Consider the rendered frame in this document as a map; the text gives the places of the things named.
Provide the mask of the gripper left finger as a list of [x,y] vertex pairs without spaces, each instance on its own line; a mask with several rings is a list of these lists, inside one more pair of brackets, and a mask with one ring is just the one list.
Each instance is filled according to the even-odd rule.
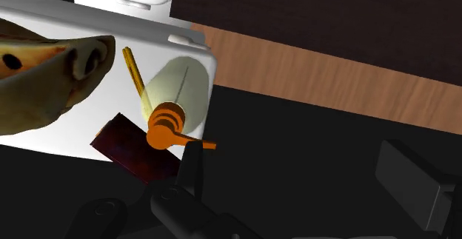
[[84,204],[64,239],[118,239],[148,229],[168,231],[175,239],[261,239],[230,214],[216,214],[201,202],[203,146],[187,143],[178,174],[151,181],[132,205],[117,198]]

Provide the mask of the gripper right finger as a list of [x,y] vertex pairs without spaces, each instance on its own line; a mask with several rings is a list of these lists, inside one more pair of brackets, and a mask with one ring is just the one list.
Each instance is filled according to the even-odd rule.
[[375,177],[422,230],[462,239],[462,177],[442,173],[398,140],[381,143]]

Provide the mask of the dark red box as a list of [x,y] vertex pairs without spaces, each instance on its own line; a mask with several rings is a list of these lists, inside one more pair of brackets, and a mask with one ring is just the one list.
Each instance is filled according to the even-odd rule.
[[121,113],[102,127],[90,145],[146,184],[176,176],[181,164],[169,150],[152,148],[146,132]]

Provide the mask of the cream pump bottle orange top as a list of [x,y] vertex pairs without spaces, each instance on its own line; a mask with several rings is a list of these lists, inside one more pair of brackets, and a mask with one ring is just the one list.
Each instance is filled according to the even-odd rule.
[[147,122],[147,142],[155,149],[184,146],[205,119],[210,98],[206,67],[190,57],[177,57],[145,84],[141,111]]

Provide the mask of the yellow pencil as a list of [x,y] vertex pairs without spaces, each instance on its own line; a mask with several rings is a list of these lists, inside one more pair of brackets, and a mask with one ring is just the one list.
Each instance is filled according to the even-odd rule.
[[122,53],[131,79],[133,80],[137,93],[140,96],[142,112],[146,115],[150,115],[152,112],[151,103],[147,91],[145,90],[144,82],[138,70],[137,63],[135,62],[133,52],[129,47],[125,47],[122,50]]

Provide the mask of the tan animal figure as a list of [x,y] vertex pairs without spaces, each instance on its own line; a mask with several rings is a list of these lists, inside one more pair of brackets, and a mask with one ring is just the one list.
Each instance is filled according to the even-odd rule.
[[0,18],[0,135],[56,121],[95,90],[115,53],[113,36],[49,39]]

